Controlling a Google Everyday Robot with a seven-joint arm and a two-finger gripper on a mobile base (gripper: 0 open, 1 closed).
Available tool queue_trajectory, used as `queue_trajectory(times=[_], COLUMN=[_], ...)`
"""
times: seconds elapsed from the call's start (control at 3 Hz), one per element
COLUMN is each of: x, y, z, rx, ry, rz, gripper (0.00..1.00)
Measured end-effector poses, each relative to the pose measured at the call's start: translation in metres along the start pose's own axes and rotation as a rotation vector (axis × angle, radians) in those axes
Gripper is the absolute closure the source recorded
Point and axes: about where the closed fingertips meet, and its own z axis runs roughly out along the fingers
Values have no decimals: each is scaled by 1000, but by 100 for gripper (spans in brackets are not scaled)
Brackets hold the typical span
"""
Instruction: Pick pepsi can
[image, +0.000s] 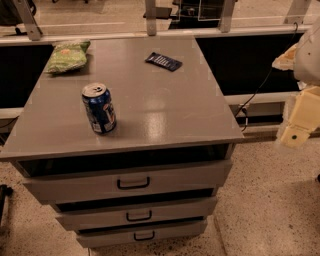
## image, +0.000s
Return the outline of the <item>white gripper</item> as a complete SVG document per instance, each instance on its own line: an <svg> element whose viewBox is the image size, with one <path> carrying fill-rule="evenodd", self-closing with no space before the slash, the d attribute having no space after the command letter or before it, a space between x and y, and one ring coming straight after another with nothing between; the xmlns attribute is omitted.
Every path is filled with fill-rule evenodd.
<svg viewBox="0 0 320 256"><path fill-rule="evenodd" d="M292 45L273 61L272 67L282 71L294 69L297 80L316 85L307 87L292 99L279 134L281 145L298 148L320 127L320 18L297 45Z"/></svg>

